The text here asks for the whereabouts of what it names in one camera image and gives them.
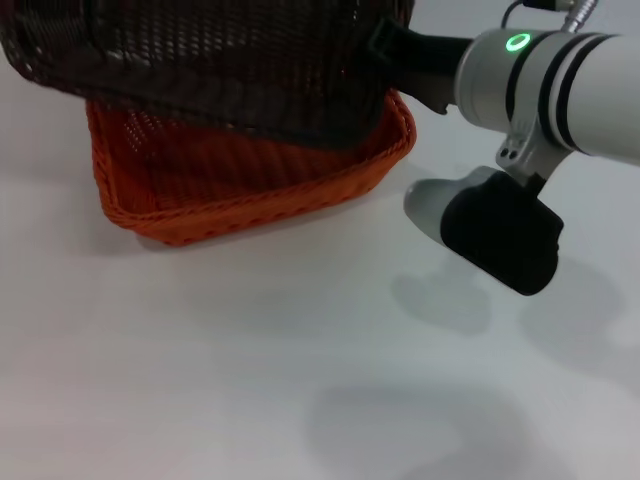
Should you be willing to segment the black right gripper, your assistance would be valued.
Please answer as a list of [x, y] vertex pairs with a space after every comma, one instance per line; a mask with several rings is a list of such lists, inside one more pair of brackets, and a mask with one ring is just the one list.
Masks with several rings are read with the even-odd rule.
[[393, 89], [444, 115], [456, 103], [456, 72], [470, 45], [469, 38], [424, 35], [385, 18], [367, 42], [367, 58]]

